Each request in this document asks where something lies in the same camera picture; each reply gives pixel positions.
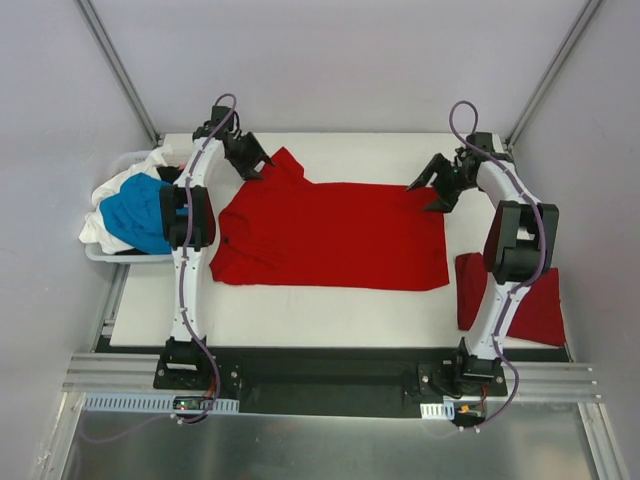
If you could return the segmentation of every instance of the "white wall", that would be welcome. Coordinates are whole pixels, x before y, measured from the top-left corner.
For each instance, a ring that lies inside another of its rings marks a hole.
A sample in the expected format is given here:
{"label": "white wall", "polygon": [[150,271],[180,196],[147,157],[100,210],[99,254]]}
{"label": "white wall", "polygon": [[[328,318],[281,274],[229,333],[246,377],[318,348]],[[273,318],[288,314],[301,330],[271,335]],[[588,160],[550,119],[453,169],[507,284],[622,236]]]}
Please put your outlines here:
{"label": "white wall", "polygon": [[145,137],[71,0],[0,3],[0,477],[27,478],[111,270],[76,240]]}
{"label": "white wall", "polygon": [[593,361],[631,478],[640,478],[640,2],[606,2],[516,145],[560,208],[555,263],[579,360]]}
{"label": "white wall", "polygon": [[94,0],[158,129],[222,92],[257,131],[507,134],[585,0]]}

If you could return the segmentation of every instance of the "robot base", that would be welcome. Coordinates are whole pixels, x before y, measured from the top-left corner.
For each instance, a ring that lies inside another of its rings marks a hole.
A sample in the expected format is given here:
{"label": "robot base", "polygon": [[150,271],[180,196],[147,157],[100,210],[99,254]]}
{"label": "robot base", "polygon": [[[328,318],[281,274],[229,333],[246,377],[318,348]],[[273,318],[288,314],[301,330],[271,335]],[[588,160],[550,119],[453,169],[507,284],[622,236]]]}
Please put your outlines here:
{"label": "robot base", "polygon": [[500,360],[481,360],[469,355],[464,338],[451,360],[419,364],[418,383],[423,395],[436,392],[454,399],[464,395],[482,396],[483,387],[488,387],[488,397],[508,394]]}
{"label": "robot base", "polygon": [[200,347],[194,341],[177,342],[171,337],[160,354],[153,388],[207,391],[212,378],[213,369]]}

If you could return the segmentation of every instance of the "white cloth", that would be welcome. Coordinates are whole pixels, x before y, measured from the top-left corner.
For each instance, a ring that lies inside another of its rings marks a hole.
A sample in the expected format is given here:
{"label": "white cloth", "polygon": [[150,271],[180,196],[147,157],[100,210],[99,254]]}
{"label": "white cloth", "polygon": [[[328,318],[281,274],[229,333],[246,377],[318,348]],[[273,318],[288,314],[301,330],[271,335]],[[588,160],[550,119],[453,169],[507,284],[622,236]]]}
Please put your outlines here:
{"label": "white cloth", "polygon": [[144,173],[159,180],[160,175],[158,175],[157,167],[166,166],[167,161],[165,160],[164,155],[171,153],[171,147],[168,145],[156,148],[149,153],[149,156],[143,162],[131,165],[125,171],[120,172],[111,180],[96,188],[91,194],[91,204],[96,208],[96,210],[88,213],[84,217],[84,227],[82,227],[82,231],[80,232],[78,239],[82,243],[99,243],[102,251],[107,255],[113,255],[114,253],[133,248],[131,245],[107,232],[107,229],[104,226],[102,213],[100,213],[100,208],[98,207],[102,200],[120,192],[122,184],[128,178],[137,175],[138,173]]}

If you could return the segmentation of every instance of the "white table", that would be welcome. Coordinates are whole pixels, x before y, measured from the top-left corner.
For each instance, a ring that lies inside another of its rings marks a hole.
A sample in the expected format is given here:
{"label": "white table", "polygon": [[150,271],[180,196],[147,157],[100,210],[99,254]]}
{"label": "white table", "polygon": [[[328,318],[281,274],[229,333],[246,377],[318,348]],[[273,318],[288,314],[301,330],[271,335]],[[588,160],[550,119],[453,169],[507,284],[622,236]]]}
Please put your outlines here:
{"label": "white table", "polygon": [[[178,142],[189,137],[173,137]],[[431,157],[452,158],[450,134],[260,134],[267,153],[286,146],[313,182],[408,185]],[[226,162],[210,188],[217,210],[242,185]],[[456,256],[482,251],[493,207],[477,190],[465,192],[445,216],[448,286],[428,292],[333,287],[242,286],[207,275],[202,305],[210,346],[454,347]],[[111,338],[113,346],[163,346],[173,320],[173,264],[132,265]],[[544,345],[507,339],[510,348]]]}

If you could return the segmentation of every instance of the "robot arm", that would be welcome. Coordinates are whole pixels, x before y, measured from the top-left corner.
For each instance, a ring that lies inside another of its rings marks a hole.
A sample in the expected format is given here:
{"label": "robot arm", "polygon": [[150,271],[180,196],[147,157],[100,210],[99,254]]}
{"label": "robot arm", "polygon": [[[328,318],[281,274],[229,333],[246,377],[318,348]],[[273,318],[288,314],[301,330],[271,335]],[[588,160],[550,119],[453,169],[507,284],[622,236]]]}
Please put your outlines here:
{"label": "robot arm", "polygon": [[462,393],[465,385],[490,385],[501,375],[502,345],[518,306],[531,285],[540,261],[540,229],[533,209],[540,212],[546,242],[541,273],[550,268],[558,224],[555,205],[540,203],[517,176],[511,157],[495,152],[490,133],[474,133],[466,138],[472,146],[491,154],[489,161],[473,149],[456,150],[454,162],[437,154],[408,189],[426,186],[435,176],[432,187],[438,198],[425,207],[427,211],[448,213],[460,194],[469,188],[485,192],[496,213],[484,246],[487,287],[473,327],[463,337],[445,376],[447,391]]}
{"label": "robot arm", "polygon": [[[258,180],[261,162],[273,164],[255,136],[243,134],[228,107],[214,106],[211,120],[193,135],[194,151],[182,175],[160,189],[163,233],[171,246],[175,268],[174,316],[171,334],[160,355],[154,387],[207,389],[210,362],[204,352],[206,330],[200,305],[208,265],[217,246],[218,215],[209,197],[216,167],[228,160],[244,180]],[[229,120],[207,140],[212,129]],[[191,211],[186,205],[191,204]],[[191,213],[191,226],[188,214]]]}

